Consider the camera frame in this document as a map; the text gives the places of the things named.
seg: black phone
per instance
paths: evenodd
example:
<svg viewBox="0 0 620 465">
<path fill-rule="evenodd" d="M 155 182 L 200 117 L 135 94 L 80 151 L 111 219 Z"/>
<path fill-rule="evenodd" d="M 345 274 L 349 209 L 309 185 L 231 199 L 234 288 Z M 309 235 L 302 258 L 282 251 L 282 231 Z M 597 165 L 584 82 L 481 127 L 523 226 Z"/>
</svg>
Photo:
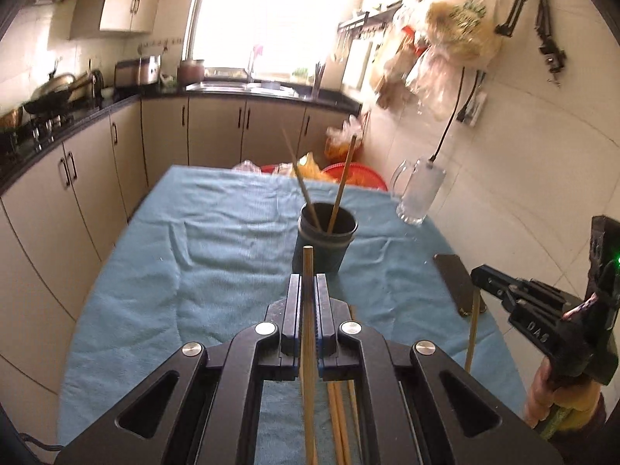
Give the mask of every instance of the black phone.
<svg viewBox="0 0 620 465">
<path fill-rule="evenodd" d="M 461 262 L 458 255 L 449 253 L 437 253 L 433 257 L 435 266 L 450 292 L 452 300 L 456 304 L 456 309 L 461 316 L 470 316 L 474 306 L 475 292 L 480 292 L 471 281 L 467 269 Z M 480 313 L 487 310 L 482 297 L 480 297 Z"/>
</svg>

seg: silver screw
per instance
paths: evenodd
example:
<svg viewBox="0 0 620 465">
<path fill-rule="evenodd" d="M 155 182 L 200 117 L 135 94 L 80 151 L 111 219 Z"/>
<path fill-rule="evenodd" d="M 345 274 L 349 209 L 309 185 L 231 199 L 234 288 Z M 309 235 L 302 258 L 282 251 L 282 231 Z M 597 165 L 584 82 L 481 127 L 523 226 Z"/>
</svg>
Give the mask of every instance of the silver screw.
<svg viewBox="0 0 620 465">
<path fill-rule="evenodd" d="M 271 322 L 261 322 L 254 328 L 254 330 L 256 331 L 256 334 L 271 335 L 275 332 L 276 327 Z"/>
<path fill-rule="evenodd" d="M 193 342 L 183 344 L 183 348 L 181 348 L 181 351 L 186 357 L 194 357 L 202 351 L 202 345 Z"/>
<path fill-rule="evenodd" d="M 415 349 L 421 355 L 432 355 L 436 347 L 431 341 L 418 341 L 415 344 Z"/>
<path fill-rule="evenodd" d="M 358 322 L 344 322 L 340 328 L 348 335 L 359 334 L 362 331 L 362 326 Z"/>
</svg>

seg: mug handle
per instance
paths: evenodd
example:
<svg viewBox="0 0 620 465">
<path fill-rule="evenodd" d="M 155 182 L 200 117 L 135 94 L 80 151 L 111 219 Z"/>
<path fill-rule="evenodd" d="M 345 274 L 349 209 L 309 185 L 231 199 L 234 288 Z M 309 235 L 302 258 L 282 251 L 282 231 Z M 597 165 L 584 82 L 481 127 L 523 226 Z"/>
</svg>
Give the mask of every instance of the mug handle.
<svg viewBox="0 0 620 465">
<path fill-rule="evenodd" d="M 398 166 L 398 168 L 395 169 L 394 174 L 392 175 L 392 179 L 389 182 L 389 193 L 390 193 L 390 197 L 392 197 L 392 199 L 395 200 L 396 202 L 399 202 L 402 199 L 402 196 L 399 196 L 395 190 L 396 180 L 398 180 L 398 177 L 401 176 L 402 172 L 404 172 L 407 168 L 411 168 L 411 167 L 413 167 L 413 170 L 415 171 L 415 166 L 412 165 L 411 162 L 409 162 L 407 159 L 405 159 Z"/>
</svg>

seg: frosted glass mug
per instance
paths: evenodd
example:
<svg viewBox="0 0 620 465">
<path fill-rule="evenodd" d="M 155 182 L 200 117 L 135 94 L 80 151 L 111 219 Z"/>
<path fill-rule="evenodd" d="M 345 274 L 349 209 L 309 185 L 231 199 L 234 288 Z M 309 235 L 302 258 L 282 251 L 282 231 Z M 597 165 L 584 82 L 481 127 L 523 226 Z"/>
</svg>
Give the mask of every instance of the frosted glass mug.
<svg viewBox="0 0 620 465">
<path fill-rule="evenodd" d="M 402 196 L 399 196 L 394 190 L 396 180 L 402 172 L 411 168 L 413 171 L 405 191 Z M 392 198 L 398 200 L 399 203 L 396 207 L 396 214 L 399 218 L 408 224 L 419 226 L 426 218 L 444 178 L 446 178 L 445 169 L 424 157 L 419 158 L 415 165 L 404 160 L 394 171 L 390 182 Z"/>
</svg>

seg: black cable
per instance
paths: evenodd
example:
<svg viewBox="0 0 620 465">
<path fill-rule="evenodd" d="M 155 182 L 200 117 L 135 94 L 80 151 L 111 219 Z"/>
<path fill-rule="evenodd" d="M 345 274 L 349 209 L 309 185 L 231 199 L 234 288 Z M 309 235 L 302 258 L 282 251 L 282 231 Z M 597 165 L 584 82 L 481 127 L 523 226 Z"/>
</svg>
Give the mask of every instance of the black cable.
<svg viewBox="0 0 620 465">
<path fill-rule="evenodd" d="M 463 120 L 465 120 L 465 114 L 467 113 L 467 107 L 469 106 L 469 102 L 471 101 L 471 99 L 474 97 L 475 88 L 478 87 L 478 81 L 479 81 L 478 75 L 480 73 L 482 73 L 480 70 L 475 71 L 474 86 L 471 88 L 471 92 L 469 93 L 469 97 L 467 98 L 467 101 L 465 102 L 463 107 L 459 110 L 459 113 L 456 116 L 456 120 L 458 120 L 459 122 L 463 122 Z"/>
<path fill-rule="evenodd" d="M 49 444 L 43 444 L 41 441 L 35 439 L 32 435 L 28 435 L 27 433 L 20 433 L 19 436 L 22 438 L 22 441 L 32 443 L 36 447 L 41 448 L 43 451 L 57 453 L 58 451 L 62 451 L 64 448 L 64 446 L 51 446 Z"/>
<path fill-rule="evenodd" d="M 452 120 L 454 120 L 455 118 L 456 109 L 458 108 L 459 101 L 461 99 L 461 91 L 463 90 L 463 79 L 464 78 L 465 78 L 465 67 L 463 67 L 463 70 L 461 70 L 461 83 L 459 84 L 459 93 L 456 95 L 455 109 L 452 111 L 452 115 L 450 116 L 450 120 L 448 121 L 448 125 L 446 126 L 446 130 L 443 132 L 443 135 L 441 136 L 441 141 L 439 141 L 437 150 L 435 150 L 435 153 L 431 155 L 429 162 L 435 162 L 435 159 L 437 158 L 437 155 L 439 154 L 439 150 L 441 150 L 441 145 L 443 145 L 443 141 L 444 139 L 446 139 L 448 129 L 450 129 L 450 124 L 452 124 Z"/>
</svg>

